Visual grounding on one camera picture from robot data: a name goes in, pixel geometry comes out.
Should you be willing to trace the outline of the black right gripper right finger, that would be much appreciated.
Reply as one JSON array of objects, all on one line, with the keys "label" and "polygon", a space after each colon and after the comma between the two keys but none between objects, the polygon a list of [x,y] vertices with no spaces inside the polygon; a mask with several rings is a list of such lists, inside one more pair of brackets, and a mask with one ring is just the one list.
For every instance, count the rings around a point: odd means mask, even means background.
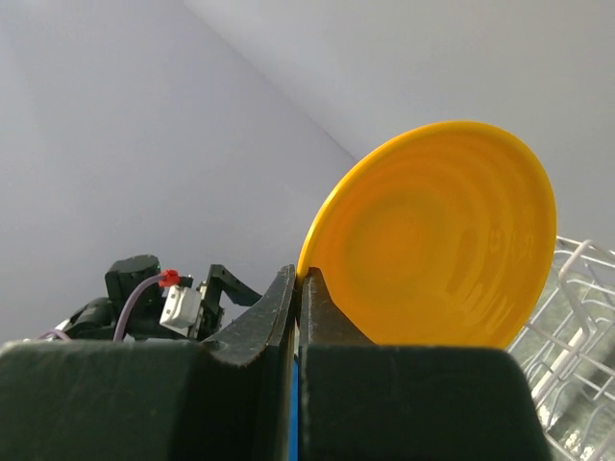
[{"label": "black right gripper right finger", "polygon": [[335,305],[322,273],[302,283],[303,460],[548,460],[526,378],[497,349],[379,346]]}]

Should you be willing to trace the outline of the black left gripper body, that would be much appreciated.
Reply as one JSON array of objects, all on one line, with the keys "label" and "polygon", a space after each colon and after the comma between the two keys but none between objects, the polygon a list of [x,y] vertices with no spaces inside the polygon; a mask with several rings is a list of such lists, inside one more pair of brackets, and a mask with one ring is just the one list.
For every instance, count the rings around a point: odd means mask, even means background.
[{"label": "black left gripper body", "polygon": [[191,276],[180,275],[185,285],[202,293],[197,336],[186,338],[159,324],[168,292],[167,287],[159,285],[162,272],[154,255],[136,255],[114,262],[105,274],[107,295],[78,309],[61,324],[61,331],[71,339],[113,340],[129,336],[136,341],[203,340],[221,328],[222,296],[240,306],[251,306],[260,299],[259,293],[220,264],[210,265],[207,279],[199,284]]}]

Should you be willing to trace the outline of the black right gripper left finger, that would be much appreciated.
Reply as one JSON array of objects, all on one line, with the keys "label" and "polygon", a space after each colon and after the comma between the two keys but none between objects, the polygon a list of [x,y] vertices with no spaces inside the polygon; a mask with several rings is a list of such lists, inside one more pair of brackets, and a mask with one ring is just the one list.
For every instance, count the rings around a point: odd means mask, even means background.
[{"label": "black right gripper left finger", "polygon": [[5,460],[284,460],[296,273],[203,342],[27,341],[1,350]]}]

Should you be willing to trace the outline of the orange bowl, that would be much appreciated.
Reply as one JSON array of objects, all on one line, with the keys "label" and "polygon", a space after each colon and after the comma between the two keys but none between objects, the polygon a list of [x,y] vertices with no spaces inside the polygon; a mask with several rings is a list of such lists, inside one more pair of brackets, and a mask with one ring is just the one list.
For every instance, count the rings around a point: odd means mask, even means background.
[{"label": "orange bowl", "polygon": [[307,232],[298,280],[379,345],[507,347],[537,304],[554,191],[515,135],[476,121],[403,133],[360,160]]}]

